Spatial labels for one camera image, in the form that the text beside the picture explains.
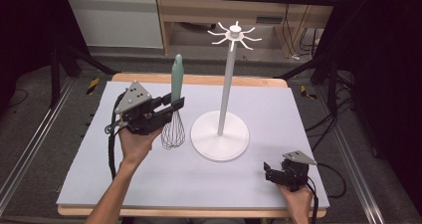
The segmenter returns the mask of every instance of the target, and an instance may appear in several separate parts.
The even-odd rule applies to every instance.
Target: white cabinet
[[[88,46],[162,49],[156,0],[69,0]]]

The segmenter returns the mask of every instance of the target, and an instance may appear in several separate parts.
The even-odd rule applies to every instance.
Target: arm
[[[308,224],[313,194],[307,187],[291,192],[286,186],[276,184],[288,202],[288,210],[296,224]]]
[[[132,134],[127,128],[124,128],[119,132],[123,161],[114,180],[86,220],[86,223],[117,223],[130,181],[139,165],[152,149],[152,142],[161,131],[162,128],[152,132],[150,135],[138,135]]]

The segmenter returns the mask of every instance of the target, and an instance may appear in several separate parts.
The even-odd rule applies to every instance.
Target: white mug stand
[[[226,33],[216,34],[211,31],[208,31],[208,33],[214,36],[225,36],[225,38],[212,44],[221,44],[226,40],[231,41],[227,54],[221,108],[219,111],[207,112],[200,116],[193,123],[190,135],[194,147],[204,157],[213,161],[230,161],[240,156],[249,144],[249,130],[246,124],[235,114],[227,112],[236,60],[237,42],[241,42],[245,48],[253,50],[246,46],[242,40],[244,38],[250,41],[260,41],[262,39],[246,37],[244,34],[252,32],[255,28],[242,32],[238,22],[236,22],[236,25],[230,26],[230,30],[224,28],[221,23],[218,23],[218,25]]]

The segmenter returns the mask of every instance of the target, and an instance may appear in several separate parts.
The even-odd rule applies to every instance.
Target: stand base
[[[207,112],[192,125],[190,136],[193,146],[212,161],[230,161],[240,156],[249,144],[249,131],[245,123],[227,112],[224,131],[218,132],[220,112]]]

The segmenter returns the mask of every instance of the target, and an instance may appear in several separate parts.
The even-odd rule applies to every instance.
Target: black curtain
[[[421,1],[365,0],[338,44],[338,67],[353,73],[353,98],[372,142],[422,214]],[[345,18],[330,20],[335,27]]]
[[[53,47],[69,76],[81,70],[64,45],[89,56],[68,0],[0,0],[0,112],[25,73],[50,65]]]

